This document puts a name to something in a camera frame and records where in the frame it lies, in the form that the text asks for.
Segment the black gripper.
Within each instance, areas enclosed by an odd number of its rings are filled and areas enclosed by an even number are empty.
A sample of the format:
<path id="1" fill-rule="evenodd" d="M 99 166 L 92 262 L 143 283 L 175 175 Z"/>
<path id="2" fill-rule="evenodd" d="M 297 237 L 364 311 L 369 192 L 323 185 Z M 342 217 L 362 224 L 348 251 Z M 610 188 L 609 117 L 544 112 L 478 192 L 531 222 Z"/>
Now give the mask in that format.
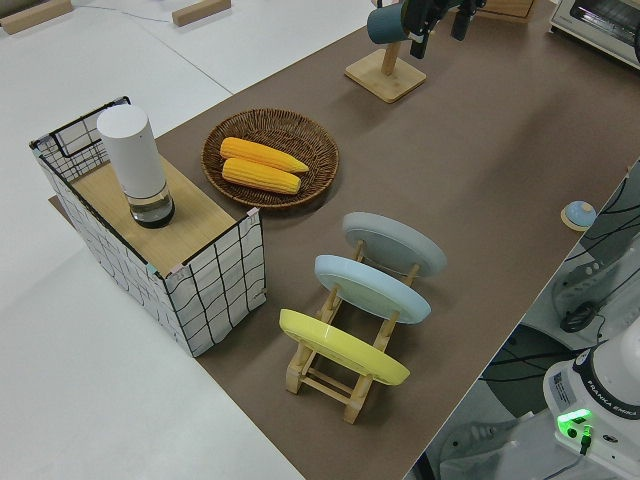
<path id="1" fill-rule="evenodd" d="M 437 23 L 452 9 L 456 9 L 450 35 L 452 38 L 463 41 L 471 21 L 478 9 L 484 8 L 483 0 L 413 0 L 405 1 L 402 10 L 402 25 L 411 31 L 410 55 L 417 59 L 423 59 L 426 54 L 429 40 L 429 31 L 432 31 Z"/>

